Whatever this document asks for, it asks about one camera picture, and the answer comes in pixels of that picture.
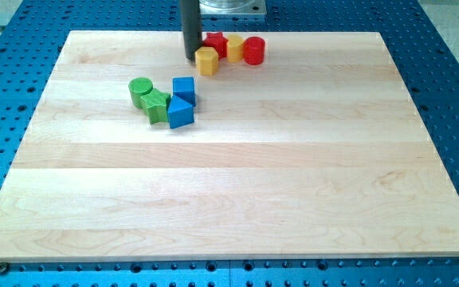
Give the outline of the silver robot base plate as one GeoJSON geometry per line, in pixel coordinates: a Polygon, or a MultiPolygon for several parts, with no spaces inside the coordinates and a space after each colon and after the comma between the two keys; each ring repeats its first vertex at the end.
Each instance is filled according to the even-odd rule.
{"type": "Polygon", "coordinates": [[[205,15],[266,15],[265,0],[200,0],[205,15]]]}

